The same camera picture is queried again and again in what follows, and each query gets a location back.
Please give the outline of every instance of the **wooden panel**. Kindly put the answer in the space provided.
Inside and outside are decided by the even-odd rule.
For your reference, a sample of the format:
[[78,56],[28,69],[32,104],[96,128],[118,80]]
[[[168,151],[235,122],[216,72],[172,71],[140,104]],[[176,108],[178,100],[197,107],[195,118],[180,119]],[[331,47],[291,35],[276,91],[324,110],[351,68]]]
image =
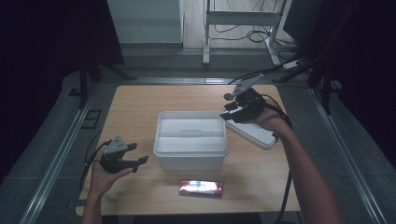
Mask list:
[[[103,215],[207,214],[279,211],[289,166],[280,142],[263,150],[242,136],[227,130],[229,154],[216,171],[165,171],[153,154],[157,118],[162,111],[222,111],[229,102],[224,93],[234,86],[123,86],[116,91],[99,143],[120,135],[137,149],[125,160],[149,155],[148,163],[136,174],[116,182],[102,200]],[[275,86],[255,86],[273,96],[281,106]],[[91,173],[80,199],[86,199]],[[178,195],[180,179],[213,180],[224,183],[222,199]],[[294,188],[287,210],[299,205]],[[82,215],[83,207],[77,207]]]

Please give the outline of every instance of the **white plastic container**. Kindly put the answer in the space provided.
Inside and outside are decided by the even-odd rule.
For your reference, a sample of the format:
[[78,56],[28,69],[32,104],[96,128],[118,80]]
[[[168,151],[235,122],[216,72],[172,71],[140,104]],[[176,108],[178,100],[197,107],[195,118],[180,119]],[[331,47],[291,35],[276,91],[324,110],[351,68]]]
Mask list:
[[217,170],[228,154],[220,112],[164,111],[158,117],[154,154],[164,170]]

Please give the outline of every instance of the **person's right arm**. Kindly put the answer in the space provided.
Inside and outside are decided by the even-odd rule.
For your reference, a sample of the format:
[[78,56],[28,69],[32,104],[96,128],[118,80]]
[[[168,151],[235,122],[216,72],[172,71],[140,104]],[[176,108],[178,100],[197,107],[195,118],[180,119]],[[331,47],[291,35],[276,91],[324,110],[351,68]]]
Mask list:
[[[271,99],[266,101],[276,105]],[[305,223],[343,223],[341,210],[330,187],[286,121],[266,108],[253,122],[273,131],[282,142]]]

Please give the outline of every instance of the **hand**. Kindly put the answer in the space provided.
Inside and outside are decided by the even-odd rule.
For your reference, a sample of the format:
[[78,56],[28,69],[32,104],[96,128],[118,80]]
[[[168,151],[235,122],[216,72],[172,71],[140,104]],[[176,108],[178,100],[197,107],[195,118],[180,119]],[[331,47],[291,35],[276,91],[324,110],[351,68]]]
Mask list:
[[[264,99],[267,104],[279,108],[279,106],[273,99],[269,97],[264,97]],[[265,130],[272,131],[274,133],[279,133],[282,132],[285,128],[289,128],[288,123],[284,119],[282,119],[282,117],[277,112],[266,107],[257,118],[249,120],[247,121],[247,123],[255,123],[260,127],[264,128]]]
[[133,170],[132,168],[127,168],[119,171],[116,174],[111,174],[107,172],[99,163],[99,160],[101,159],[105,149],[106,147],[102,147],[99,150],[96,159],[92,164],[90,193],[94,193],[98,196],[103,196],[108,190],[111,189],[111,187],[113,186],[114,182],[116,182],[116,180],[120,179],[125,175],[130,174]]

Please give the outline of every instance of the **forearm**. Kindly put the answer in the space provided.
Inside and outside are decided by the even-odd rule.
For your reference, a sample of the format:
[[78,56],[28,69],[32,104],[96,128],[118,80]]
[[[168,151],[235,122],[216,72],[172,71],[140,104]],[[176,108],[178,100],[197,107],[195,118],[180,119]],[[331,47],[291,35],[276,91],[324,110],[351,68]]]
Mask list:
[[85,205],[84,214],[82,216],[83,224],[102,223],[101,201],[101,195],[94,193],[88,194],[87,204]]
[[327,182],[289,127],[277,133],[285,148],[297,198],[306,223],[342,223],[341,211]]

